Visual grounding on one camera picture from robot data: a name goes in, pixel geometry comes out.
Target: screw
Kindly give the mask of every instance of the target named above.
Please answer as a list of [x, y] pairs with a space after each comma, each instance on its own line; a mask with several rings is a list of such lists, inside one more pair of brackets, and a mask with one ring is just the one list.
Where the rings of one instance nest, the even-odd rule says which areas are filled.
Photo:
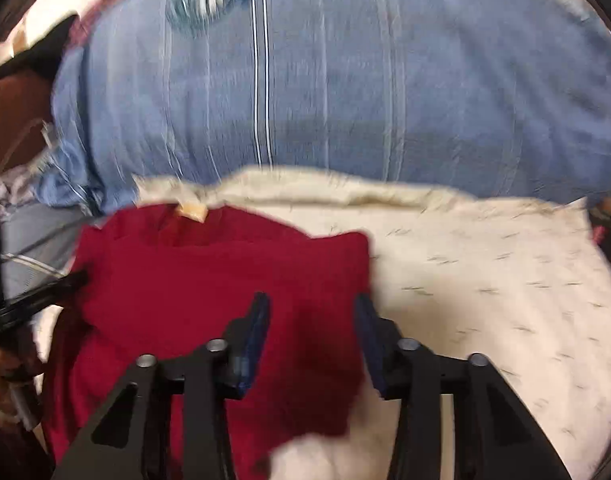
[[490, 363], [488, 358], [483, 354], [472, 354], [470, 356], [470, 362], [474, 366], [487, 366]]
[[156, 365], [156, 357], [152, 354], [143, 354], [136, 360], [136, 364], [141, 368], [149, 368]]
[[211, 339], [205, 347], [210, 352], [222, 352], [227, 348], [227, 341], [225, 339]]
[[397, 345], [399, 346], [399, 348], [401, 350], [416, 350], [418, 347], [421, 346], [421, 343], [419, 343], [416, 339], [411, 339], [409, 337], [404, 337], [403, 339], [399, 339], [399, 342], [397, 343]]

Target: blue denim cloth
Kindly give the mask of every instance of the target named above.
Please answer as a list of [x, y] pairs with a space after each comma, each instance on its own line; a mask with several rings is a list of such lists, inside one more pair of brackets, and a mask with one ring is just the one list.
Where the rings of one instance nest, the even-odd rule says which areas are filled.
[[64, 58], [42, 202], [110, 213], [133, 174], [213, 184], [248, 164], [560, 203], [611, 190], [596, 17], [556, 0], [227, 0], [201, 22], [197, 2], [184, 27], [178, 0], [125, 0]]

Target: clothing tag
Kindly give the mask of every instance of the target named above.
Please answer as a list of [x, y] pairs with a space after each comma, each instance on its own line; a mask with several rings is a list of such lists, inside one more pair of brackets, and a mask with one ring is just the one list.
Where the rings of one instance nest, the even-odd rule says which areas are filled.
[[199, 202], [179, 204], [176, 207], [176, 214], [203, 223], [207, 216], [207, 205]]

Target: folded red garment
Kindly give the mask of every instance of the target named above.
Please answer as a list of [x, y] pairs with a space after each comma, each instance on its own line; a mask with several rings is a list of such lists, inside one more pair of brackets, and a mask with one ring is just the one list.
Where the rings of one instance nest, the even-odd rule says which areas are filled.
[[[44, 382], [43, 428], [57, 462], [140, 354], [168, 359], [220, 336], [258, 291], [271, 298], [258, 374], [245, 399], [226, 406], [238, 478], [265, 477], [268, 454], [292, 438], [346, 431], [362, 379], [352, 305], [369, 288], [365, 235], [309, 238], [231, 207], [201, 224], [151, 206], [87, 228], [81, 267], [90, 283], [58, 319]], [[181, 402], [172, 406], [175, 468]]]

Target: cream fabric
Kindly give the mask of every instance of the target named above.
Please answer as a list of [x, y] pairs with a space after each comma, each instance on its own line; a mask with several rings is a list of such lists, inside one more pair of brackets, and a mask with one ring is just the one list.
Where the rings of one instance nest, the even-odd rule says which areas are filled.
[[[216, 187], [171, 178], [138, 186], [141, 203], [227, 202], [314, 236], [368, 233], [380, 314], [435, 353], [487, 354], [572, 477], [591, 476], [611, 436], [611, 269], [581, 202], [475, 200], [297, 168], [251, 168]], [[284, 446], [272, 477], [384, 478], [396, 418], [396, 404], [366, 384], [347, 438]]]

